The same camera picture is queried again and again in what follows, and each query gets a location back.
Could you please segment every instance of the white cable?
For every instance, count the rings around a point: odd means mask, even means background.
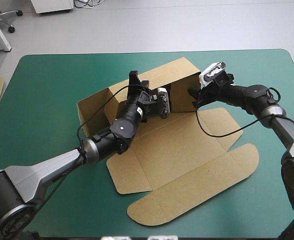
[[[102,4],[105,0],[98,0],[95,3],[95,0],[88,0],[87,3],[81,2],[80,0],[74,0],[73,3],[77,8],[84,8],[84,9],[93,9],[95,6]]]

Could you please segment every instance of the chair wheel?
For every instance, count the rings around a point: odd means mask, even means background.
[[[16,15],[17,15],[18,17],[20,17],[20,16],[22,16],[22,15],[23,15],[23,12],[22,12],[22,11],[20,11],[20,10],[18,10],[18,11],[16,12]]]
[[[8,32],[12,34],[13,32],[15,32],[15,28],[13,26],[8,27]]]

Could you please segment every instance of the black cable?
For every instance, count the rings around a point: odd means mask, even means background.
[[[60,181],[57,183],[57,185],[54,187],[54,189],[50,192],[50,194],[46,197],[46,199],[42,202],[42,204],[37,208],[36,210],[36,214],[43,208],[43,206],[48,202],[48,200],[52,197],[52,195],[54,195],[54,193],[56,192],[56,190],[59,188],[59,186],[63,183],[63,181],[65,180],[65,178],[67,177],[67,175],[73,170],[73,168],[76,166],[76,164],[78,163],[79,159],[81,158],[81,154],[75,159],[75,161],[72,163],[72,165],[70,166],[70,168],[62,174],[62,178],[60,179]]]
[[[268,117],[272,117],[272,118],[280,118],[280,119],[286,119],[286,120],[291,121],[291,122],[294,124],[294,120],[290,119],[289,117],[286,117],[286,116],[283,116],[283,115],[277,115],[277,114],[269,114],[269,115],[266,115],[266,116],[262,116],[262,117],[260,117],[260,118],[257,118],[255,121],[252,121],[251,123],[249,123],[249,124],[247,124],[247,125],[245,125],[245,126],[239,128],[239,129],[237,129],[237,130],[235,130],[235,131],[232,131],[232,132],[229,132],[229,133],[226,133],[226,134],[223,134],[223,135],[212,135],[212,134],[206,132],[205,129],[203,128],[203,126],[201,125],[201,122],[200,122],[200,120],[199,120],[198,110],[197,110],[197,109],[195,110],[195,113],[196,113],[196,118],[197,118],[197,122],[198,122],[198,125],[199,125],[200,129],[201,129],[206,135],[208,135],[208,136],[210,136],[210,137],[213,137],[213,138],[224,138],[224,137],[230,136],[230,135],[235,134],[235,133],[237,133],[237,132],[239,132],[239,131],[241,131],[241,130],[244,130],[245,128],[248,128],[248,127],[250,127],[251,125],[253,125],[253,124],[255,124],[255,123],[261,121],[261,120],[264,119],[264,118],[268,118]]]
[[[277,94],[278,99],[275,100],[275,101],[276,101],[276,103],[279,103],[279,101],[282,99],[282,96],[281,96],[280,92],[276,88],[269,87],[267,89],[267,92],[268,92],[269,96],[272,97],[273,99],[274,99],[274,95],[272,94],[271,90],[273,90]]]

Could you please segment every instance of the silver arm segment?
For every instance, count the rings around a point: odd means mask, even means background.
[[[285,160],[284,158],[294,158],[294,123],[288,119],[277,117],[273,118],[270,122],[271,128],[287,149],[287,152],[282,159],[282,163]]]
[[[80,155],[77,149],[32,166],[9,166],[4,169],[25,203],[41,204],[47,188],[65,173]],[[80,157],[76,167],[82,165]]]

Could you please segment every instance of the gray floor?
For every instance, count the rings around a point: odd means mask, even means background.
[[[16,32],[1,27],[12,46],[0,51],[6,86],[20,58],[31,54],[285,49],[294,61],[290,0],[105,0],[48,15],[36,14],[28,0],[0,0],[2,11],[15,8],[23,11],[10,19]]]

